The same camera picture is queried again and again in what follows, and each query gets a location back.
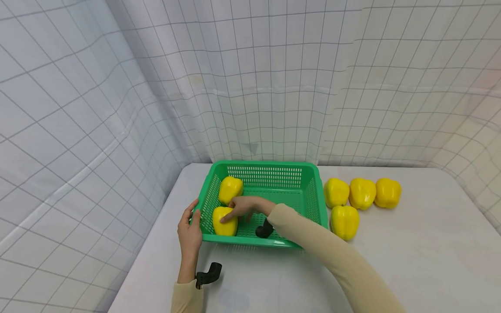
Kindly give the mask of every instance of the beige long-sleeve shirt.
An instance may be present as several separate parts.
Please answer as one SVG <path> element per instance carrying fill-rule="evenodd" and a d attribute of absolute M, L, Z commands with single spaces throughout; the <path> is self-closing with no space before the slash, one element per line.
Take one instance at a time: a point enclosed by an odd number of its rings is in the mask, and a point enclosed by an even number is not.
<path fill-rule="evenodd" d="M 341 285 L 353 313 L 401 313 L 402 304 L 371 265 L 349 244 L 328 229 L 302 217 L 285 204 L 268 216 L 277 233 L 314 255 Z M 171 313 L 202 312 L 203 291 L 195 282 L 176 284 Z"/>

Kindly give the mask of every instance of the black object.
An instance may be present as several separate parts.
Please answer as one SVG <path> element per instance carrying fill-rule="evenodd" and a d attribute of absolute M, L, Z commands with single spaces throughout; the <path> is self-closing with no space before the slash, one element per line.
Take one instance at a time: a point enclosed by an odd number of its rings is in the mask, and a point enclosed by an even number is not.
<path fill-rule="evenodd" d="M 212 262 L 210 264 L 210 268 L 207 273 L 198 272 L 195 276 L 196 288 L 200 289 L 202 285 L 215 282 L 216 280 L 218 280 L 219 275 L 221 274 L 221 269 L 222 265 L 220 263 Z"/>
<path fill-rule="evenodd" d="M 268 219 L 265 219 L 265 222 L 262 226 L 258 226 L 256 228 L 256 236 L 259 238 L 268 238 L 273 232 L 273 226 L 268 222 Z"/>

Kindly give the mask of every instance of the yellow bell pepper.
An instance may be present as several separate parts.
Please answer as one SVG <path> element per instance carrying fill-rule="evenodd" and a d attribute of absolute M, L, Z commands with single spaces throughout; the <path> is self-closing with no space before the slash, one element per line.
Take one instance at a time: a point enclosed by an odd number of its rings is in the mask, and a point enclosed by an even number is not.
<path fill-rule="evenodd" d="M 235 177 L 225 177 L 219 187 L 219 201 L 226 205 L 233 197 L 241 196 L 243 192 L 243 181 Z"/>
<path fill-rule="evenodd" d="M 380 178 L 376 182 L 376 198 L 374 202 L 382 208 L 393 209 L 400 201 L 402 187 L 396 180 Z"/>
<path fill-rule="evenodd" d="M 355 178 L 350 183 L 350 204 L 357 209 L 367 210 L 376 197 L 376 184 L 372 180 Z"/>
<path fill-rule="evenodd" d="M 348 241 L 355 237 L 359 222 L 358 211 L 353 206 L 338 205 L 332 209 L 332 232 L 343 240 Z"/>
<path fill-rule="evenodd" d="M 325 204 L 329 208 L 346 205 L 349 194 L 350 187 L 341 179 L 330 178 L 324 185 Z"/>
<path fill-rule="evenodd" d="M 238 218 L 234 217 L 227 223 L 221 223 L 221 219 L 233 210 L 230 207 L 218 206 L 212 212 L 212 225 L 216 235 L 219 236 L 235 236 L 236 227 L 238 226 Z"/>

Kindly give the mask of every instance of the grid pattern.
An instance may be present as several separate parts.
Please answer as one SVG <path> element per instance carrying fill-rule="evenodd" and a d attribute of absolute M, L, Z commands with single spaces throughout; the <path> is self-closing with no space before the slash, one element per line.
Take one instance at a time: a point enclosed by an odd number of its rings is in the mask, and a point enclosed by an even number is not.
<path fill-rule="evenodd" d="M 0 0 L 0 312 L 106 311 L 181 169 L 433 166 L 501 233 L 501 0 Z"/>
<path fill-rule="evenodd" d="M 0 68 L 0 312 L 105 312 L 208 154 L 104 1 L 0 1 Z"/>
<path fill-rule="evenodd" d="M 108 5 L 212 160 L 439 167 L 501 232 L 501 1 Z"/>

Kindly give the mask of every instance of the hand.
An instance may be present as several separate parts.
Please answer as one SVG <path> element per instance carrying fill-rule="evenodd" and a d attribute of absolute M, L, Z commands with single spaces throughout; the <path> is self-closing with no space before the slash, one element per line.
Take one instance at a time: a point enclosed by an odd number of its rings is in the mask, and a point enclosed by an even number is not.
<path fill-rule="evenodd" d="M 254 212 L 268 216 L 275 204 L 269 200 L 254 196 L 240 196 L 231 199 L 229 207 L 233 210 L 221 219 L 221 223 L 226 223 L 236 216 L 247 215 L 246 222 L 250 222 Z"/>
<path fill-rule="evenodd" d="M 202 231 L 200 230 L 200 210 L 192 211 L 198 204 L 198 199 L 195 199 L 183 212 L 181 220 L 177 225 L 177 235 L 179 236 L 179 244 L 181 245 L 181 258 L 193 259 L 198 258 L 198 251 L 202 245 Z"/>

